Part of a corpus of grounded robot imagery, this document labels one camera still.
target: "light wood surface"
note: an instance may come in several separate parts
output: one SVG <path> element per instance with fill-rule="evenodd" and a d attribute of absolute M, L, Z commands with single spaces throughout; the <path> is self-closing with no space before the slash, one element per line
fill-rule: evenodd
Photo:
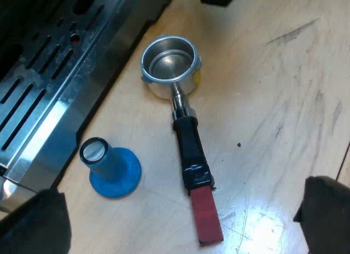
<path fill-rule="evenodd" d="M 350 0 L 234 0 L 228 8 L 173 0 L 83 137 L 133 150 L 141 184 L 123 199 L 103 198 L 76 155 L 59 185 L 71 253 L 306 254 L 293 223 L 305 178 L 335 178 L 350 140 L 349 9 Z M 225 238 L 203 249 L 182 184 L 171 105 L 140 79 L 141 53 L 161 34 L 188 37 L 203 62 L 190 103 Z"/>

